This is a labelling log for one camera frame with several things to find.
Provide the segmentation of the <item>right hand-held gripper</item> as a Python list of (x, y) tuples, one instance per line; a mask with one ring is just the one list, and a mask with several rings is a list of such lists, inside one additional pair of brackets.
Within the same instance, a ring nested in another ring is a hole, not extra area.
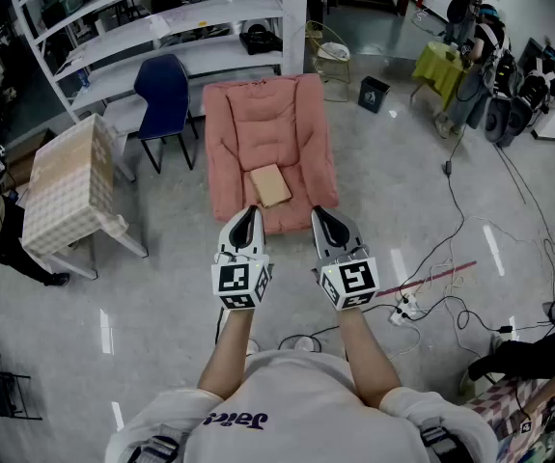
[(338, 211), (328, 211), (324, 231), (323, 208), (313, 207), (312, 232), (318, 253), (318, 284), (336, 311), (368, 304), (379, 290), (375, 258), (352, 221)]

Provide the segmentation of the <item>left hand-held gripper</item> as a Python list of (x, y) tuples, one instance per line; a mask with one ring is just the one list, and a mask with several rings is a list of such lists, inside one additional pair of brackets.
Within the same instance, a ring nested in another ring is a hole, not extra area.
[(226, 310), (253, 310), (262, 303), (272, 278), (264, 246), (263, 216), (256, 205), (242, 210), (221, 230), (210, 271), (212, 293)]

